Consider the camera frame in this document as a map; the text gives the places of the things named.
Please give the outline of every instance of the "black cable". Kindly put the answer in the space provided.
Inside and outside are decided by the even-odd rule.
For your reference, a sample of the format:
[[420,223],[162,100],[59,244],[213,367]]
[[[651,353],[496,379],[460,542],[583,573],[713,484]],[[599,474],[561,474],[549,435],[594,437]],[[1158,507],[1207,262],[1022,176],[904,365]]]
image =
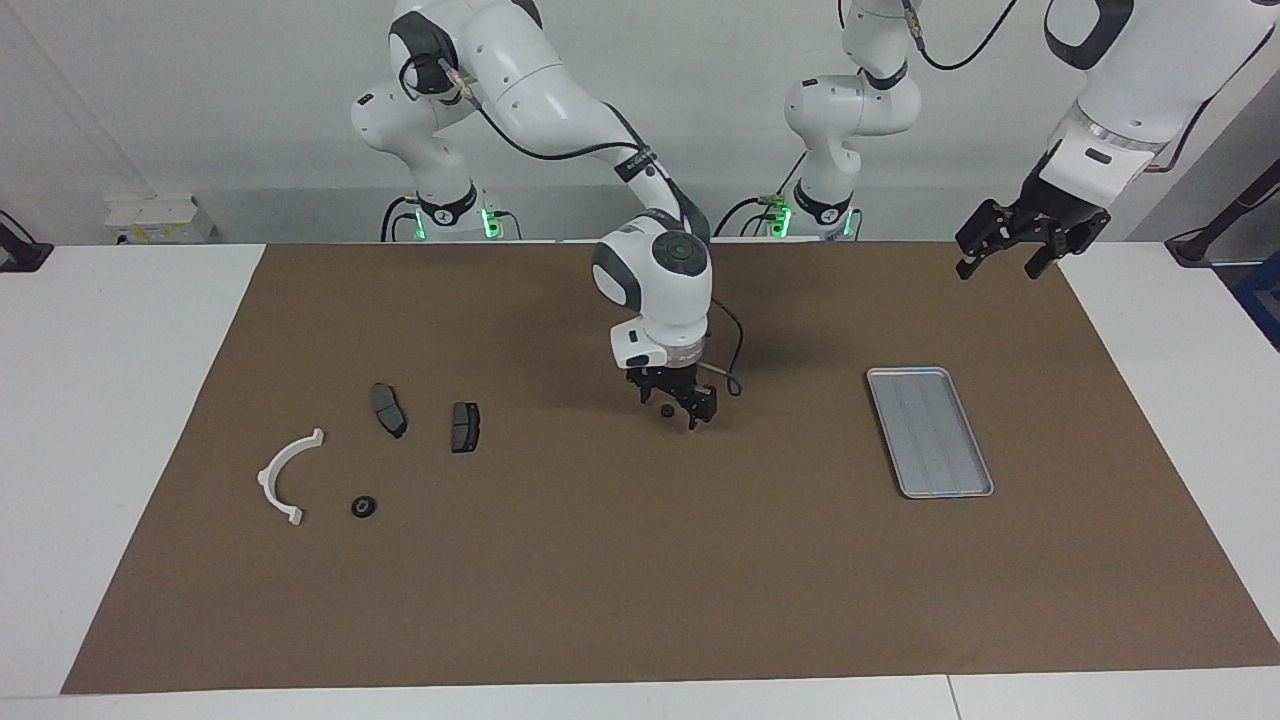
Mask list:
[[858,229],[854,231],[854,240],[850,242],[858,242],[863,237],[863,219],[867,218],[867,213],[863,213],[858,208],[854,208],[854,213],[858,213]]
[[525,231],[520,229],[520,218],[509,210],[498,210],[493,214],[494,218],[511,218],[516,222],[516,240],[525,240]]
[[[774,195],[782,195],[782,192],[787,188],[787,183],[791,182],[791,178],[796,177],[796,170],[800,169],[800,164],[804,163],[804,159],[808,158],[808,156],[809,156],[809,151],[805,150],[804,152],[800,154],[799,158],[796,158],[796,164],[791,165],[791,172],[787,173],[787,178],[785,181],[782,181],[782,184],[778,186],[778,190],[774,192]],[[760,222],[755,225],[755,234],[760,234],[760,225],[764,224],[764,219],[767,219],[767,218],[768,218],[768,215],[765,215],[763,219],[760,219]]]
[[396,240],[396,228],[399,227],[402,220],[413,220],[417,223],[417,215],[415,213],[404,213],[396,217],[396,220],[392,223],[392,242],[399,242]]
[[728,315],[730,320],[737,325],[737,347],[733,348],[733,359],[730,360],[728,368],[724,369],[724,389],[728,391],[730,397],[741,397],[742,395],[742,380],[737,379],[733,370],[737,369],[737,360],[742,356],[742,343],[746,342],[746,331],[742,329],[742,320],[733,314],[723,302],[712,297],[712,302]]
[[753,202],[759,202],[759,201],[760,201],[759,197],[748,197],[746,200],[744,200],[744,201],[739,202],[737,205],[732,206],[730,209],[730,211],[724,213],[724,217],[721,218],[721,223],[718,225],[716,225],[716,232],[712,233],[712,237],[719,237],[719,233],[724,229],[724,225],[728,224],[730,219],[733,215],[736,215],[739,210],[741,210],[742,208],[746,208],[748,205],[750,205]]
[[480,117],[483,117],[485,119],[485,122],[489,123],[489,127],[492,127],[493,131],[498,133],[498,137],[500,137],[507,145],[515,147],[516,150],[521,151],[525,155],[529,155],[530,158],[532,158],[535,160],[572,160],[575,158],[582,158],[582,156],[590,155],[593,152],[599,152],[600,150],[612,150],[614,147],[627,149],[627,150],[635,150],[636,152],[644,152],[645,151],[644,147],[641,147],[640,145],[636,145],[635,142],[617,141],[617,142],[600,142],[598,145],[589,145],[589,146],[586,146],[586,147],[584,147],[581,150],[575,150],[572,152],[564,152],[564,154],[561,154],[561,155],[543,155],[541,152],[534,152],[532,150],[529,150],[527,147],[521,147],[521,145],[518,142],[516,142],[515,140],[512,140],[506,132],[503,132],[503,129],[500,127],[498,127],[498,123],[493,122],[493,118],[489,117],[489,113],[484,109],[484,106],[480,104],[480,101],[477,101],[477,100],[472,101],[472,105],[475,105],[476,111],[480,113]]
[[1183,156],[1183,149],[1187,147],[1187,140],[1190,138],[1192,131],[1196,129],[1196,123],[1199,122],[1201,115],[1203,115],[1204,110],[1208,109],[1208,104],[1213,101],[1213,97],[1210,97],[1208,100],[1201,102],[1201,106],[1196,109],[1196,114],[1192,115],[1190,122],[1187,123],[1187,129],[1183,131],[1183,137],[1178,141],[1178,146],[1174,147],[1174,154],[1169,158],[1169,164],[1167,165],[1147,165],[1147,168],[1142,170],[1143,173],[1149,173],[1149,174],[1157,174],[1158,176],[1158,174],[1174,172],[1174,168],[1178,167],[1178,160],[1180,160],[1181,156]]
[[[415,65],[419,60],[424,59],[430,60],[430,55],[410,55],[410,58],[404,60],[404,64],[401,65],[401,72],[399,72],[401,90],[404,91],[406,97],[408,97],[411,101],[415,102],[417,101],[419,97],[421,97],[421,95],[415,96],[413,92],[410,91],[404,76],[408,73],[410,67]],[[448,67],[448,63],[444,59],[440,59],[439,61],[442,67]],[[636,152],[645,152],[648,150],[646,147],[643,147],[635,142],[618,141],[618,142],[602,142],[598,145],[590,145],[581,150],[575,150],[572,152],[564,152],[561,155],[543,155],[541,152],[534,152],[532,150],[529,150],[527,147],[524,147],[518,142],[512,140],[511,136],[508,136],[500,127],[498,127],[498,123],[495,123],[493,118],[489,117],[489,111],[484,109],[484,105],[480,102],[477,97],[471,96],[470,101],[471,105],[475,106],[475,109],[480,113],[480,117],[483,117],[485,122],[489,123],[489,127],[492,127],[494,132],[498,133],[498,137],[500,137],[507,145],[515,147],[516,150],[518,150],[525,155],[529,155],[530,158],[534,158],[535,160],[572,160],[575,158],[582,158],[585,155],[590,155],[591,152],[599,152],[600,150],[612,150],[614,147],[635,150]]]
[[22,234],[27,236],[27,240],[29,240],[32,243],[36,242],[36,236],[31,234],[31,231],[22,227],[22,223],[18,222],[18,218],[14,218],[13,215],[5,213],[4,210],[0,210],[0,218],[9,220],[9,224],[12,224],[15,229],[20,231]]
[[[1014,6],[1015,5],[1018,5],[1018,0],[1009,0],[1009,5],[1005,6],[1005,12],[1000,14],[1000,19],[996,20],[996,24],[991,26],[991,31],[987,33],[987,37],[984,37],[982,40],[982,44],[978,45],[978,47],[975,47],[974,51],[970,53],[968,58],[965,58],[964,60],[960,60],[959,63],[947,65],[947,64],[938,63],[937,60],[934,60],[929,55],[929,51],[925,50],[925,47],[924,47],[924,33],[923,33],[923,31],[920,31],[920,35],[915,36],[915,47],[920,51],[920,56],[924,58],[924,61],[928,63],[928,64],[931,64],[931,65],[933,65],[934,68],[937,68],[940,70],[945,70],[945,72],[959,70],[960,68],[963,68],[963,67],[968,65],[969,63],[974,61],[974,59],[977,59],[978,55],[980,55],[982,51],[986,50],[988,45],[991,45],[991,40],[993,37],[996,37],[997,32],[1000,32],[1001,26],[1005,24],[1006,19],[1009,19],[1009,14],[1011,12],[1014,12]],[[909,15],[914,15],[915,14],[915,8],[911,5],[911,0],[902,0],[902,6],[908,10]],[[916,22],[915,22],[914,27],[919,28],[919,18],[916,18]]]
[[392,215],[396,214],[397,208],[404,205],[406,202],[410,202],[410,200],[402,195],[396,200],[393,200],[392,204],[387,206],[387,214],[383,215],[383,231],[381,234],[379,236],[378,242],[387,242],[387,232],[390,229]]
[[[1240,70],[1243,70],[1245,65],[1253,61],[1253,58],[1257,58],[1258,53],[1261,53],[1262,49],[1266,47],[1267,42],[1271,41],[1272,35],[1275,35],[1275,27],[1267,31],[1267,35],[1262,38],[1262,42],[1260,42],[1258,46],[1253,49],[1253,53],[1249,53],[1249,56],[1245,58],[1243,63],[1240,63],[1239,68],[1235,68],[1235,72],[1231,73],[1231,77],[1226,78],[1226,82],[1222,83],[1222,87],[1226,87],[1228,83],[1235,79],[1235,76],[1240,74]],[[1178,146],[1174,147],[1174,154],[1169,158],[1169,164],[1147,165],[1143,173],[1164,174],[1174,172],[1174,168],[1178,167],[1178,160],[1183,156],[1183,149],[1187,147],[1187,141],[1190,138],[1192,132],[1196,129],[1196,123],[1199,122],[1201,115],[1203,115],[1204,110],[1208,109],[1210,102],[1212,102],[1219,96],[1219,94],[1222,92],[1222,87],[1220,87],[1217,92],[1211,95],[1208,100],[1201,102],[1201,106],[1196,109],[1196,114],[1192,115],[1190,122],[1187,123],[1187,129],[1183,131],[1183,136],[1178,140]]]
[[[737,237],[755,237],[755,236],[760,234],[760,225],[763,225],[764,220],[768,220],[768,219],[769,219],[769,214],[768,213],[760,213],[759,215],[756,215],[754,218],[748,218],[748,220],[745,223],[742,223],[742,229],[737,231]],[[755,231],[753,231],[751,234],[748,236],[746,234],[746,225],[749,225],[749,224],[751,224],[751,223],[754,223],[756,220],[760,220],[760,222],[755,225]]]

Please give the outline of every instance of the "white robot link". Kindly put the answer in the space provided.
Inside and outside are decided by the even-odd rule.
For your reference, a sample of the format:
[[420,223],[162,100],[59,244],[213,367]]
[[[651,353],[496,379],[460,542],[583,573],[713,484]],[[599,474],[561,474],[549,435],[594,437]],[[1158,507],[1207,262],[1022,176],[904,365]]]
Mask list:
[[858,137],[906,132],[920,117],[920,88],[908,73],[911,36],[901,0],[854,0],[842,36],[858,74],[818,76],[787,95],[786,119],[804,140],[799,179],[786,190],[795,234],[849,234],[861,156]]
[[960,277],[1020,242],[1042,245],[1027,263],[1032,278],[1088,250],[1111,202],[1261,50],[1277,18],[1280,0],[1052,0],[1044,37],[1088,85],[1018,200],[987,200],[956,233]]
[[710,227],[622,114],[570,76],[532,0],[401,0],[389,44],[397,82],[357,101],[352,119],[371,146],[410,167],[431,218],[465,218],[479,202],[462,158],[435,137],[472,111],[532,158],[590,155],[613,167],[645,208],[593,255],[599,291],[637,314],[613,328],[614,360],[641,401],[660,389],[689,413],[691,429],[709,421],[716,388],[698,383],[698,361],[712,300]]

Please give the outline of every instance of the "black rubber ring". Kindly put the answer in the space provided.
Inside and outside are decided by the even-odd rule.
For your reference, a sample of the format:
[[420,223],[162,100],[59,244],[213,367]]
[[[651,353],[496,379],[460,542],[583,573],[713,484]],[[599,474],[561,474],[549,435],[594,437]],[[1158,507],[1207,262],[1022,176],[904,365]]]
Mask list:
[[364,520],[365,518],[369,518],[374,512],[378,512],[378,501],[369,497],[367,495],[362,495],[356,500],[351,501],[351,514],[355,515],[356,518]]

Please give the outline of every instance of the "brown mat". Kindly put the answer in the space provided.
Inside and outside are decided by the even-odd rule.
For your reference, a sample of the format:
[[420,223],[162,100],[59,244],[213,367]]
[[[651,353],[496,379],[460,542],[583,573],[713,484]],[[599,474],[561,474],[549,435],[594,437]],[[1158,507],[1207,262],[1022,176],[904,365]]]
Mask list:
[[[1280,665],[1061,274],[721,247],[746,395],[689,433],[611,366],[589,252],[268,250],[64,692]],[[955,375],[993,497],[899,495],[863,374],[916,364]],[[294,528],[255,475],[315,427]]]

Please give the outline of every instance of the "metal tray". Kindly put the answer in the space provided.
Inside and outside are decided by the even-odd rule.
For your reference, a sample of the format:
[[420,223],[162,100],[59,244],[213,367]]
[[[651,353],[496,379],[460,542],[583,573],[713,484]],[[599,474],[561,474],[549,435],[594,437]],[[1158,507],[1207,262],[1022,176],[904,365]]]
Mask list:
[[986,497],[995,491],[950,373],[876,368],[867,382],[906,497]]

